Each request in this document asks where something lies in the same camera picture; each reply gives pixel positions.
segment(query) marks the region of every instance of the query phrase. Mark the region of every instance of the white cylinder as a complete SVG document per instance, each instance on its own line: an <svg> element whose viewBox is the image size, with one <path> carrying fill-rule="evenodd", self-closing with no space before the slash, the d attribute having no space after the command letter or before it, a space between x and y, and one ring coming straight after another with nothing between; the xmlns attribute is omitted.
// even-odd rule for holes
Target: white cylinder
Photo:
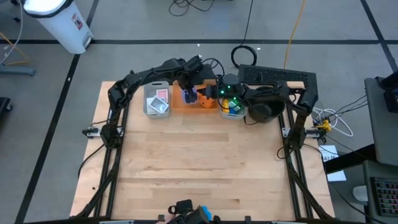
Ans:
<svg viewBox="0 0 398 224"><path fill-rule="evenodd" d="M52 17L44 17L45 13L43 11L36 13L35 9L29 8L28 2L33 1L35 0L27 1L27 4L24 6L25 12L34 15L33 17L70 53L82 54L86 51L88 44L93 38L93 34L74 2L65 9L62 9L58 14Z"/></svg>

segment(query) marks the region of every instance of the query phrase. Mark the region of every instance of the black clamp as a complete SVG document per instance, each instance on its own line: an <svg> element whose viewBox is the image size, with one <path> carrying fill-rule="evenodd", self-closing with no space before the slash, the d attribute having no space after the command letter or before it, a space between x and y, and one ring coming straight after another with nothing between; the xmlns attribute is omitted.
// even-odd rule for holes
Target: black clamp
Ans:
<svg viewBox="0 0 398 224"><path fill-rule="evenodd" d="M251 217L250 216L245 216L244 217L244 224L251 224Z"/></svg>
<svg viewBox="0 0 398 224"><path fill-rule="evenodd" d="M157 221L158 222L164 222L165 220L164 220L164 215L158 215L157 216Z"/></svg>
<svg viewBox="0 0 398 224"><path fill-rule="evenodd" d="M186 214L193 211L192 200L183 200L169 207L168 212L172 215Z"/></svg>
<svg viewBox="0 0 398 224"><path fill-rule="evenodd" d="M90 133L98 133L100 130L98 128L94 128L94 127L88 127L87 129L83 129L81 130L81 132L88 137L89 139L93 138L91 136L89 136Z"/></svg>

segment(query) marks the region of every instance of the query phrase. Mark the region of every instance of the concrete floor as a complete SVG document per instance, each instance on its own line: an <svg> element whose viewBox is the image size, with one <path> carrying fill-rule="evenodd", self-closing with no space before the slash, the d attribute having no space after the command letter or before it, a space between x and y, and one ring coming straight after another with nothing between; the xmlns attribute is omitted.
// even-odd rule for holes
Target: concrete floor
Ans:
<svg viewBox="0 0 398 224"><path fill-rule="evenodd" d="M76 0L87 18L98 0ZM119 80L130 69L146 70L168 58L190 58L200 54L221 61L226 72L237 73L230 61L236 44L228 40L244 36L250 0L216 1L208 12L190 9L183 17L168 13L171 0L99 0L91 24L96 40L173 40L176 44L93 44L81 55L65 104L49 147L25 222L68 218L77 170L82 161L87 138L81 134L92 121L100 83ZM371 12L386 40L398 40L395 0L367 0ZM200 7L209 4L195 1ZM254 0L248 39L274 40L290 37L300 9L295 0ZM0 12L18 14L8 2ZM34 19L24 16L22 40L53 40ZM0 13L0 32L10 39L18 35L19 26ZM178 39L189 40L177 44ZM203 39L219 39L221 44L200 44ZM364 95L367 77L392 73L381 44L347 44L345 40L377 40L360 0L308 0L295 39L341 40L340 44L294 44L287 68L315 72L320 101L326 108L337 109ZM249 44L257 50L258 65L282 68L285 44ZM6 45L0 44L0 52ZM35 77L0 75L0 96L10 97L14 110L0 123L0 217L2 223L14 223L44 144L58 99L68 75L73 55L58 44L24 44L23 50L37 69ZM388 45L398 57L398 45ZM251 63L251 55L238 52L237 61ZM21 57L11 55L11 60ZM344 119L354 131L349 138L332 132L331 137L353 149L373 142L367 108L346 113ZM337 145L339 151L347 149ZM360 183L361 169L351 169L347 182L334 184L349 197L351 186ZM337 195L332 194L336 216L342 220L364 221Z"/></svg>

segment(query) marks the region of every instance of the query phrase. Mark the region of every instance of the wooden table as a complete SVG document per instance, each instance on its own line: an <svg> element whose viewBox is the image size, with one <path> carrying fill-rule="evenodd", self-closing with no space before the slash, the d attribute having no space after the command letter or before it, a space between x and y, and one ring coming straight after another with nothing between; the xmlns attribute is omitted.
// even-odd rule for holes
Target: wooden table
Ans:
<svg viewBox="0 0 398 224"><path fill-rule="evenodd" d="M107 90L113 83L102 83L94 121L106 119ZM112 219L156 220L176 201L190 198L194 207L206 205L222 220L244 220L245 215L252 220L295 220L286 164L276 157L282 147L278 119L247 126L218 113L173 111L167 119L149 119L142 103L140 87L128 114ZM314 139L305 143L318 147ZM101 144L100 138L88 140L85 157ZM333 216L320 153L308 146L301 152L308 188ZM71 215L80 212L98 188L103 160L104 150L82 169ZM101 214L107 199L106 192Z"/></svg>

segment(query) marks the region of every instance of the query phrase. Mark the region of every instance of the keyboard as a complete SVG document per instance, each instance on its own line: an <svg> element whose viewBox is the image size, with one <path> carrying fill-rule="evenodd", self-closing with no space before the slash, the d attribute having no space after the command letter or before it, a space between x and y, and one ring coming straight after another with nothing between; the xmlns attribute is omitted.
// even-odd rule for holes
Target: keyboard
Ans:
<svg viewBox="0 0 398 224"><path fill-rule="evenodd" d="M398 179L371 177L371 185L377 213L398 217Z"/></svg>
<svg viewBox="0 0 398 224"><path fill-rule="evenodd" d="M260 67L255 65L240 65L239 80L248 85L268 84L276 81L300 81L305 87L312 87L318 93L317 76L311 72Z"/></svg>

